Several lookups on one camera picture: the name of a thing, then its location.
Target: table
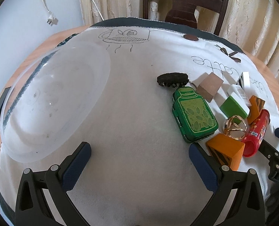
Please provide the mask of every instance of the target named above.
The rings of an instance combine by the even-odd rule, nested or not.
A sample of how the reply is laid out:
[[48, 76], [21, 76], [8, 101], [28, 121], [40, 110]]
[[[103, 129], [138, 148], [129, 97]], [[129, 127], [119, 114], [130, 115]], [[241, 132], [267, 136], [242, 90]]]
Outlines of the table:
[[[82, 26], [78, 28], [73, 28], [67, 31], [62, 31], [57, 34], [52, 35], [49, 37], [46, 41], [44, 41], [38, 48], [36, 48], [27, 58], [26, 60], [19, 66], [19, 68], [14, 72], [12, 77], [9, 79], [6, 87], [12, 86], [14, 81], [17, 79], [17, 77], [39, 56], [43, 55], [47, 51], [55, 48], [60, 42], [62, 42], [64, 39], [69, 37], [70, 35], [74, 33], [80, 33], [84, 30], [86, 30], [88, 26]], [[279, 84], [277, 80], [275, 79], [273, 73], [269, 70], [269, 68], [259, 59], [254, 57], [248, 52], [245, 52], [245, 54], [252, 60], [252, 62], [257, 67], [258, 71], [262, 74], [264, 79], [266, 80], [273, 96], [274, 100], [277, 104], [278, 110], [279, 110]]]

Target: orange block with black stripes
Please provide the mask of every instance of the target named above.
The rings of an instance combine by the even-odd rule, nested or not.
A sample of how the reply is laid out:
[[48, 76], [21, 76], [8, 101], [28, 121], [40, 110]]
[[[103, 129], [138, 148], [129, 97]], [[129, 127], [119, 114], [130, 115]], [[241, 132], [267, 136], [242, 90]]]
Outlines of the orange block with black stripes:
[[237, 171], [242, 159], [245, 144], [222, 133], [206, 142], [206, 146], [218, 163]]
[[255, 95], [252, 95], [249, 101], [251, 103], [251, 106], [249, 107], [250, 112], [247, 117], [248, 125], [253, 123], [254, 120], [259, 117], [265, 104], [265, 100], [262, 100]]

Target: curtain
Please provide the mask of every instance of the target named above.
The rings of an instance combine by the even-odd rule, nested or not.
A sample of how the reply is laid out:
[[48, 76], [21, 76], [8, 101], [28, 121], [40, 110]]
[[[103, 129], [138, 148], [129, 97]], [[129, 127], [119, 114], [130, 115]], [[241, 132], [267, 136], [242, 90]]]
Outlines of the curtain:
[[[95, 0], [104, 19], [142, 17], [142, 0]], [[91, 0], [81, 0], [86, 25], [101, 21]], [[164, 21], [170, 0], [150, 0], [149, 19]], [[198, 29], [213, 33], [218, 14], [197, 7]], [[276, 0], [229, 0], [220, 36], [263, 61], [279, 82], [279, 4]]]

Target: green tin box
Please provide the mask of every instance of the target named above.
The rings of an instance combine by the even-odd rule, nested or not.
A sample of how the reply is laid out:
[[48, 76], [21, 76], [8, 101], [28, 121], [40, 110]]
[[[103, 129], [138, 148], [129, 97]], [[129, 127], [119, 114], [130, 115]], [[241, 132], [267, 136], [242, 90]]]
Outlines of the green tin box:
[[191, 87], [176, 90], [172, 112], [187, 143], [207, 138], [218, 129], [218, 122], [210, 107]]

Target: chair backrest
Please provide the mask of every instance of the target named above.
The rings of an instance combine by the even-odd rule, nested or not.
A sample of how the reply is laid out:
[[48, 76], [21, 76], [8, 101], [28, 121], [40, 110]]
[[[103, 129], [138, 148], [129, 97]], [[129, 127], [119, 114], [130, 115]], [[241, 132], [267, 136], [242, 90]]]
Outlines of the chair backrest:
[[[214, 31], [219, 35], [226, 14], [228, 0], [173, 0], [172, 9], [166, 16], [166, 22], [188, 25], [197, 28], [194, 16], [196, 6], [200, 6], [219, 13], [218, 22]], [[148, 19], [149, 0], [143, 0], [143, 18]]]

